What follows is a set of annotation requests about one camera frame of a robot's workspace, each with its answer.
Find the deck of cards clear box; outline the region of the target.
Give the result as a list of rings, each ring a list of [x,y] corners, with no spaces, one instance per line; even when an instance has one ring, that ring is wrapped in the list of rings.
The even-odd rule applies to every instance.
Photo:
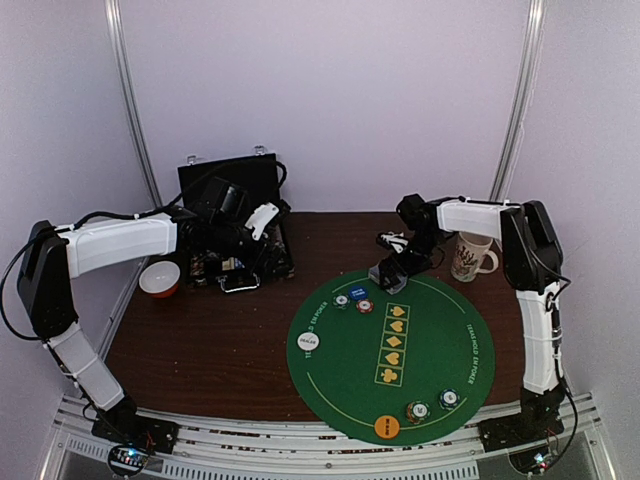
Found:
[[[395,295],[402,291],[408,277],[395,266],[376,265],[369,269],[368,277],[383,291]]]

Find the blue small blind button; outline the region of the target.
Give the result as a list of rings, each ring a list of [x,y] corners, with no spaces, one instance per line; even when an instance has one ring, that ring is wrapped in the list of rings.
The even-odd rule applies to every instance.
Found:
[[[352,302],[357,304],[361,301],[368,301],[369,293],[368,290],[362,286],[354,286],[349,289],[348,297]]]

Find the green twenty chip stack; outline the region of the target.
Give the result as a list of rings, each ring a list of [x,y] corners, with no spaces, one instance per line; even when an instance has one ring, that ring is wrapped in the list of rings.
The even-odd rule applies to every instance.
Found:
[[[332,305],[339,310],[345,310],[350,304],[350,298],[344,294],[335,295],[332,299]]]

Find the white dealer button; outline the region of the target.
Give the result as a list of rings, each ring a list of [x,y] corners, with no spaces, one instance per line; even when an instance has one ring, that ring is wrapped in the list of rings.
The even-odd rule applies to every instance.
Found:
[[[296,339],[297,346],[304,352],[314,351],[319,347],[319,336],[311,331],[301,333]]]

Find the orange big blind button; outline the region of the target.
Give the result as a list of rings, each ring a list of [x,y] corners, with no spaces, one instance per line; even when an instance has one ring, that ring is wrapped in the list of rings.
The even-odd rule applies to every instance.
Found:
[[[392,415],[382,415],[374,422],[375,434],[385,440],[396,438],[400,433],[399,420]]]

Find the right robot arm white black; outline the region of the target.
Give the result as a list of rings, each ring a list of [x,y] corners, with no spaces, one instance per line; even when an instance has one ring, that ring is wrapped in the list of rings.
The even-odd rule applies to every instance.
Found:
[[[398,247],[378,238],[389,254],[369,270],[370,278],[389,294],[432,268],[433,250],[450,233],[480,235],[501,244],[503,272],[516,292],[525,346],[521,411],[510,424],[519,440],[535,440],[558,419],[559,406],[568,396],[559,296],[569,281],[561,273],[563,252],[545,206],[537,200],[519,204],[467,197],[426,201],[411,194],[396,212],[413,235]]]

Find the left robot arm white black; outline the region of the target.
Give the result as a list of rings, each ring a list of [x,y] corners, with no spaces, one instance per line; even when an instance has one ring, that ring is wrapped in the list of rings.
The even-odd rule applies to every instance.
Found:
[[[67,225],[36,222],[1,277],[15,283],[32,331],[9,325],[9,332],[43,344],[106,429],[123,444],[137,442],[144,424],[135,401],[81,327],[91,295],[99,281],[143,259],[168,261],[180,280],[212,282],[225,293],[287,276],[279,227],[289,209],[280,193],[285,179],[278,165],[237,175],[216,167],[140,213],[97,210]]]

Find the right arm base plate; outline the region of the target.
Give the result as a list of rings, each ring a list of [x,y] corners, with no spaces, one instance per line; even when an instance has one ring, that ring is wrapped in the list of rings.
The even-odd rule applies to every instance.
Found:
[[[527,421],[523,414],[490,418],[478,424],[479,436],[486,452],[509,449],[539,440],[550,433],[561,434],[564,424],[558,417]]]

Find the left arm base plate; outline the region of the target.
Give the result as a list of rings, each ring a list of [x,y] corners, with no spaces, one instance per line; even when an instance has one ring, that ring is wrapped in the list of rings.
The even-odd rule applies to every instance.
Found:
[[[95,437],[163,454],[173,452],[178,432],[179,426],[175,422],[139,415],[124,422],[97,419],[91,428]]]

